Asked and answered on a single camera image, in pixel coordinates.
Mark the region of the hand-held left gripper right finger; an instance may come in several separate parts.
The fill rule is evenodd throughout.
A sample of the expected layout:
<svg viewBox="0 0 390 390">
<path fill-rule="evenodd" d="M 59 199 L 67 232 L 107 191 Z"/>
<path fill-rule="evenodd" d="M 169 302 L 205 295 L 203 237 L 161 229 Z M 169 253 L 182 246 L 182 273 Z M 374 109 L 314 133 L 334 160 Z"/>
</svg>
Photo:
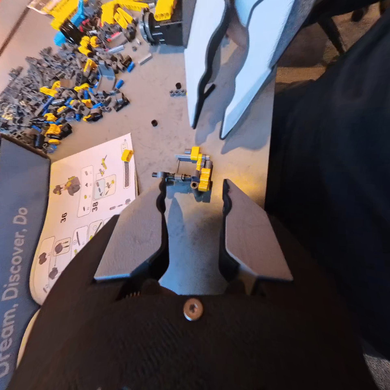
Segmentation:
<svg viewBox="0 0 390 390">
<path fill-rule="evenodd" d="M 230 179 L 222 187 L 218 267 L 231 282 L 240 271 L 256 280 L 292 282 L 293 275 L 265 210 Z"/>
</svg>

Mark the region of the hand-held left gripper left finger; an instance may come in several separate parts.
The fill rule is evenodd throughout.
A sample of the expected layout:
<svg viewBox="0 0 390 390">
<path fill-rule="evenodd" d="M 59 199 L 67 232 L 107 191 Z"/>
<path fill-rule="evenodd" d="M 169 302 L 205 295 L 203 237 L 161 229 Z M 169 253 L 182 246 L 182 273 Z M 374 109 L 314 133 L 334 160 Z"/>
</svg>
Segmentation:
<svg viewBox="0 0 390 390">
<path fill-rule="evenodd" d="M 169 266 L 165 178 L 140 194 L 120 214 L 95 273 L 96 281 L 160 280 Z"/>
</svg>

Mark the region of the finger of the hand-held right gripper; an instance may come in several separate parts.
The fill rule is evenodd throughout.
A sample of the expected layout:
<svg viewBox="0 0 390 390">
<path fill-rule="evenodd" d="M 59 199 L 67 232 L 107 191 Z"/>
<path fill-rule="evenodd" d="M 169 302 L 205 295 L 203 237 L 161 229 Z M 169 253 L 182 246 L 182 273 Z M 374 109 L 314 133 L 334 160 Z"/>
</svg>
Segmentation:
<svg viewBox="0 0 390 390">
<path fill-rule="evenodd" d="M 231 20 L 229 2 L 195 2 L 184 49 L 188 117 L 195 129 L 205 100 L 215 90 L 211 81 L 213 62 Z"/>
<path fill-rule="evenodd" d="M 246 59 L 235 78 L 234 95 L 226 108 L 220 138 L 223 140 L 240 120 L 257 92 L 271 74 L 271 60 L 295 1 L 257 1 L 247 8 L 236 6 L 248 32 Z"/>
</svg>

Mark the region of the instruction booklet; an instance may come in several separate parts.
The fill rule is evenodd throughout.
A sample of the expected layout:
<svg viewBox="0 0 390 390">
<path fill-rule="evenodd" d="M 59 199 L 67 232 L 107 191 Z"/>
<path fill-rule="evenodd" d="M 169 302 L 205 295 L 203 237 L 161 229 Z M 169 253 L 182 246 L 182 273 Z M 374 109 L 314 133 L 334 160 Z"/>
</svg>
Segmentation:
<svg viewBox="0 0 390 390">
<path fill-rule="evenodd" d="M 30 292 L 42 305 L 70 261 L 138 195 L 131 133 L 51 164 L 48 206 L 30 272 Z"/>
</svg>

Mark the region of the grey yellow brick assembly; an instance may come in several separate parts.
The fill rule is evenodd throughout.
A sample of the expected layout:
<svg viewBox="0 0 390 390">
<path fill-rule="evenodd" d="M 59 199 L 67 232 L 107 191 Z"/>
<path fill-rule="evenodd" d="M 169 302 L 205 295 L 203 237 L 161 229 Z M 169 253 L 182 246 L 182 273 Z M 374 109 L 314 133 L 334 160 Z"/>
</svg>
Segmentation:
<svg viewBox="0 0 390 390">
<path fill-rule="evenodd" d="M 190 190 L 195 193 L 205 193 L 208 192 L 211 188 L 211 178 L 212 178 L 212 169 L 213 162 L 206 161 L 205 164 L 198 163 L 189 163 L 194 165 L 194 169 L 191 173 L 169 173 L 169 172 L 153 172 L 153 178 L 164 178 L 166 183 L 169 184 L 186 184 L 189 186 Z"/>
</svg>

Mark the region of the black yellow vehicle model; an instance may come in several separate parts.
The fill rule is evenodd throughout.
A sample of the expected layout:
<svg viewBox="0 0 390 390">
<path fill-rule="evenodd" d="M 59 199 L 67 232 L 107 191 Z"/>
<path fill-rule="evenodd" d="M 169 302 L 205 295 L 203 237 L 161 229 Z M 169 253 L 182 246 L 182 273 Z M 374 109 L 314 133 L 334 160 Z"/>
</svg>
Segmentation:
<svg viewBox="0 0 390 390">
<path fill-rule="evenodd" d="M 151 46 L 186 48 L 196 0 L 159 0 L 141 11 L 139 31 Z"/>
</svg>

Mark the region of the black office chair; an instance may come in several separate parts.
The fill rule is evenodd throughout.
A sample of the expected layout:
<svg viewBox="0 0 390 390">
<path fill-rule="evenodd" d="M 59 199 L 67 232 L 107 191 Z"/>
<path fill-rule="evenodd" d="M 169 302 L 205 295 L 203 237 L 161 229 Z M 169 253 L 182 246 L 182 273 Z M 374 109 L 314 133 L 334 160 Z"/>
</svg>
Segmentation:
<svg viewBox="0 0 390 390">
<path fill-rule="evenodd" d="M 389 1 L 379 1 L 342 16 L 334 16 L 318 22 L 336 55 L 349 50 L 389 10 Z"/>
</svg>

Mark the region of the spread of yellow brick panels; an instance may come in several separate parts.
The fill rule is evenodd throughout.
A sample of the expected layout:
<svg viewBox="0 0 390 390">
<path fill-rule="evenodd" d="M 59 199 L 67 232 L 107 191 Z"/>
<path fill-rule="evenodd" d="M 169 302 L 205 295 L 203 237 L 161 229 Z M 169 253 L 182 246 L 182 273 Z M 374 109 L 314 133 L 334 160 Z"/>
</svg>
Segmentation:
<svg viewBox="0 0 390 390">
<path fill-rule="evenodd" d="M 124 27 L 133 22 L 132 12 L 141 12 L 149 6 L 155 6 L 156 2 L 146 3 L 142 1 L 108 1 L 98 5 L 98 1 L 77 1 L 77 0 L 53 0 L 42 1 L 37 5 L 32 3 L 30 8 L 34 8 L 43 15 L 52 17 L 51 26 L 59 31 L 62 24 L 69 20 L 71 23 L 80 27 L 87 20 L 92 20 L 92 15 L 97 14 L 98 26 L 105 23 L 111 25 L 117 22 L 124 22 Z"/>
</svg>

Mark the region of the grey curved panel piece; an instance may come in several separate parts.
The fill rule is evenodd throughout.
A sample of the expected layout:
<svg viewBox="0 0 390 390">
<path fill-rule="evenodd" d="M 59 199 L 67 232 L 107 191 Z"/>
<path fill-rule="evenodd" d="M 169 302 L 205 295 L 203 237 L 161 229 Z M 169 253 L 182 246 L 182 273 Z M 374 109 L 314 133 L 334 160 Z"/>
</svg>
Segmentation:
<svg viewBox="0 0 390 390">
<path fill-rule="evenodd" d="M 104 64 L 100 64 L 98 66 L 98 73 L 99 73 L 99 82 L 111 81 L 115 83 L 116 75 L 112 67 L 110 66 L 107 67 Z"/>
</svg>

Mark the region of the dark blue cardboard box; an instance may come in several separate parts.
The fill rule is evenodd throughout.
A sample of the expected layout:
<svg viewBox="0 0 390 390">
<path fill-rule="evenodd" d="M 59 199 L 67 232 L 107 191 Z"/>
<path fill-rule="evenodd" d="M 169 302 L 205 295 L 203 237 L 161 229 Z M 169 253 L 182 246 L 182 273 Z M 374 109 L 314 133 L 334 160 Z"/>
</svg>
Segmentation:
<svg viewBox="0 0 390 390">
<path fill-rule="evenodd" d="M 51 162 L 1 135 L 0 141 L 0 389 L 6 389 L 22 338 L 38 310 L 30 271 L 48 204 Z"/>
</svg>

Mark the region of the blue brick panel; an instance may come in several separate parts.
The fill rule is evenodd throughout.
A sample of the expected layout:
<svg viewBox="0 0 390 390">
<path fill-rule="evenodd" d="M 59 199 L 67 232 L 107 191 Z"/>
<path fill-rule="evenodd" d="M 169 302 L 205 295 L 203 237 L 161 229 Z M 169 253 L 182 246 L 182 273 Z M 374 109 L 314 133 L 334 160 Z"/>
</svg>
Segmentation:
<svg viewBox="0 0 390 390">
<path fill-rule="evenodd" d="M 87 1 L 61 1 L 53 11 L 54 19 L 51 26 L 58 32 L 55 35 L 54 43 L 61 46 L 66 42 L 67 35 L 77 30 L 85 21 L 85 5 Z"/>
</svg>

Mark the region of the pile of small brick pieces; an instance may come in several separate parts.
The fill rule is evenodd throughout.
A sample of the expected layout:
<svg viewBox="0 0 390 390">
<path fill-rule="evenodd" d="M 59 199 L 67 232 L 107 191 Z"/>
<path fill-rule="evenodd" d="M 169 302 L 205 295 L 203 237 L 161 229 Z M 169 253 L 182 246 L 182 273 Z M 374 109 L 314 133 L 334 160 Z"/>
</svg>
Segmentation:
<svg viewBox="0 0 390 390">
<path fill-rule="evenodd" d="M 94 123 L 128 106 L 120 73 L 135 64 L 122 50 L 107 50 L 97 36 L 84 35 L 78 45 L 67 42 L 57 51 L 43 48 L 39 58 L 26 57 L 26 74 L 23 67 L 12 69 L 1 91 L 1 135 L 50 154 L 73 133 L 73 122 Z M 113 68 L 115 83 L 99 82 L 100 64 Z"/>
</svg>

